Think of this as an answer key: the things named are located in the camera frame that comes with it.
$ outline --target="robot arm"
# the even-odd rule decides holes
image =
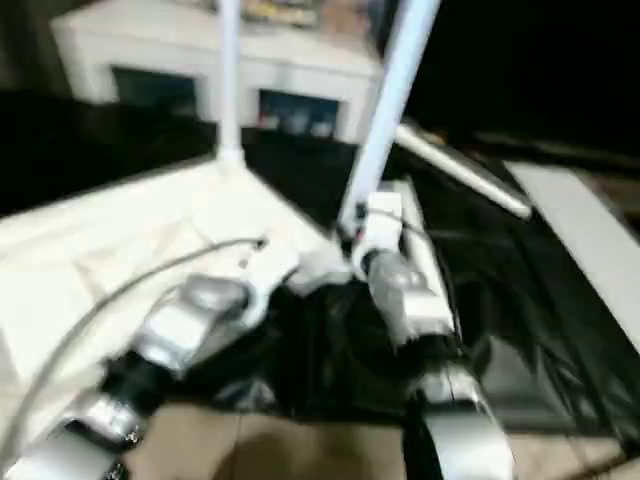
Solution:
[[[199,361],[253,330],[297,255],[269,244],[238,278],[190,275],[148,313],[102,383],[80,393],[9,469],[12,480],[118,478],[171,387]]]
[[[399,251],[406,200],[396,192],[370,196],[351,263],[368,284],[396,351],[418,347],[429,356],[407,409],[407,478],[512,480],[507,436],[465,362],[437,268],[427,275]],[[435,256],[430,264],[437,267]]]

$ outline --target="white panel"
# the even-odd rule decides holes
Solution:
[[[575,173],[515,163],[509,170],[640,351],[637,239]]]
[[[255,126],[258,118],[259,96],[261,88],[276,89],[280,65],[260,60],[243,59],[240,65],[240,82],[243,93],[240,95],[240,124],[243,127]]]
[[[111,67],[168,73],[195,80],[198,116],[215,121],[218,56],[179,45],[82,32],[58,35],[74,96],[91,103],[117,102]]]
[[[0,222],[0,358],[19,394],[69,327],[105,292],[208,241],[265,234],[300,254],[329,241],[246,170],[222,176],[205,164],[70,199]],[[73,379],[121,348],[144,313],[189,271],[220,273],[246,248],[176,268],[123,298],[70,355],[55,382]]]
[[[220,49],[218,17],[211,11],[167,0],[103,0],[55,20],[78,32],[164,43],[186,49]],[[375,49],[356,38],[336,42],[321,31],[246,28],[240,53],[250,59],[332,69],[355,75],[376,75]]]

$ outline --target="white cable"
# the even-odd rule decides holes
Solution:
[[[20,406],[18,410],[13,415],[11,421],[7,425],[5,435],[2,439],[2,443],[0,444],[0,475],[1,478],[4,478],[7,473],[7,468],[11,463],[13,456],[15,454],[16,445],[19,443],[19,440],[22,436],[22,430],[24,423],[28,420],[31,410],[35,406],[38,397],[44,390],[44,388],[49,383],[49,379],[51,376],[57,371],[58,364],[64,358],[65,354],[73,346],[73,344],[78,341],[84,334],[84,332],[96,321],[99,316],[99,313],[102,312],[106,307],[111,305],[114,301],[120,298],[123,294],[130,291],[132,288],[136,287],[143,281],[147,280],[155,276],[158,273],[164,272],[174,266],[181,265],[188,261],[199,258],[208,253],[221,250],[226,247],[230,247],[233,245],[238,245],[241,243],[250,243],[250,244],[260,244],[263,242],[263,239],[253,239],[253,238],[241,238],[228,240],[223,242],[218,242],[207,247],[204,247],[200,250],[196,250],[194,252],[188,253],[181,257],[178,257],[174,260],[166,262],[158,267],[149,270],[148,272],[139,275],[132,280],[128,281],[124,285],[117,288],[114,292],[103,297],[98,301],[87,313],[85,313],[76,324],[69,329],[69,331],[62,338],[60,343],[56,346],[54,351],[51,353],[47,361],[43,363],[42,367],[38,371],[34,380],[31,382],[27,393],[24,395],[22,401],[20,402]]]

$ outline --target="black plastic sheet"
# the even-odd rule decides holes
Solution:
[[[24,94],[0,103],[11,119],[2,132],[4,215],[179,165],[214,144],[212,126],[189,119]],[[250,168],[332,228],[355,148],[258,131],[244,139]],[[489,166],[512,181],[500,163]],[[47,182],[36,184],[35,173]],[[640,358],[543,219],[512,218],[394,148],[385,175],[407,174],[498,417],[512,431],[640,439]],[[236,411],[400,423],[420,367],[419,358],[394,358],[361,285],[307,299],[280,291],[265,323],[178,393]]]

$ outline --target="white pole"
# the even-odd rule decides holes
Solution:
[[[396,14],[378,105],[342,201],[339,223],[347,233],[356,228],[356,205],[380,184],[439,6],[440,0],[404,0]]]
[[[432,145],[422,138],[414,127],[398,125],[396,142],[516,217],[522,219],[531,217],[531,202],[525,195],[462,154],[451,150],[451,153],[455,154],[454,157],[449,155],[443,147]]]
[[[240,0],[219,2],[222,17],[218,160],[225,166],[244,166],[238,121],[238,64],[240,61]]]

